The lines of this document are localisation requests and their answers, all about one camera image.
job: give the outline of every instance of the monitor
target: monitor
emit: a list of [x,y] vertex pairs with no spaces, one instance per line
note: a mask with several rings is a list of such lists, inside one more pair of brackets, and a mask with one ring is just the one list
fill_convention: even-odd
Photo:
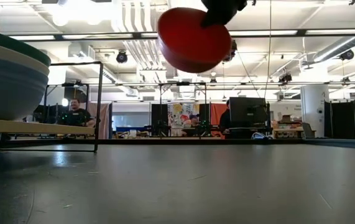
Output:
[[267,105],[264,98],[231,97],[229,99],[232,126],[264,126]]

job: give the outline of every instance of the bowl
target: bowl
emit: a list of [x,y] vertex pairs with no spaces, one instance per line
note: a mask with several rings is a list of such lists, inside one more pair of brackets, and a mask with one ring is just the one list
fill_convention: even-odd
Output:
[[231,36],[223,25],[200,26],[206,12],[176,7],[158,20],[160,50],[168,63],[191,73],[218,65],[231,51]]
[[48,67],[43,63],[33,59],[32,57],[28,57],[22,53],[1,46],[0,46],[0,59],[24,65],[34,70],[40,71],[44,75],[48,75],[50,73]]
[[0,59],[0,119],[31,114],[44,95],[48,77],[38,70]]
[[31,57],[44,64],[46,67],[49,67],[52,62],[45,53],[35,47],[2,34],[0,34],[0,46]]

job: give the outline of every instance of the wire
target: wire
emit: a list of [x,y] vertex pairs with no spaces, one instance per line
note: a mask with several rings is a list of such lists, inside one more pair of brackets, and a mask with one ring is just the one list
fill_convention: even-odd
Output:
[[271,56],[271,12],[272,12],[272,7],[271,7],[271,1],[270,0],[270,35],[269,35],[269,62],[267,65],[267,81],[265,82],[265,89],[264,89],[264,98],[265,95],[267,94],[267,84],[269,82],[269,78],[270,78],[270,56]]
[[344,61],[343,61],[343,60],[341,61],[341,67],[342,67],[342,69],[343,69],[343,78],[344,78],[344,76],[345,76],[346,74],[344,74]]
[[253,89],[255,89],[255,91],[256,91],[256,93],[257,93],[257,96],[259,96],[259,98],[261,98],[261,96],[260,96],[259,92],[257,91],[256,86],[254,86],[254,84],[253,84],[253,82],[252,82],[252,78],[251,78],[251,76],[250,76],[249,72],[247,72],[246,66],[245,66],[244,61],[242,60],[242,58],[241,58],[241,56],[240,56],[239,52],[238,52],[238,57],[239,57],[239,59],[241,60],[242,66],[243,66],[243,67],[244,67],[244,69],[245,69],[245,72],[246,72],[247,77],[249,78],[249,81],[250,81],[250,82],[251,82],[251,84],[253,85]]
[[223,99],[226,97],[226,77],[224,76],[224,62],[223,62]]

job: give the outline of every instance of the red round object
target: red round object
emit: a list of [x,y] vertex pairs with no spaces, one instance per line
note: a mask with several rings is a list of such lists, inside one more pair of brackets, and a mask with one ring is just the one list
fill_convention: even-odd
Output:
[[231,51],[231,36],[223,25],[200,26],[206,12],[176,7],[158,20],[160,51],[173,67],[190,73],[211,70]]

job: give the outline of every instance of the poster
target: poster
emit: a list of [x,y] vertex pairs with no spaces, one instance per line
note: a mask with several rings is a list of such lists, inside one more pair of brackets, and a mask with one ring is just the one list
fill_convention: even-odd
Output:
[[192,103],[174,103],[167,105],[168,123],[172,128],[182,128],[188,124],[190,115],[200,113],[200,105]]

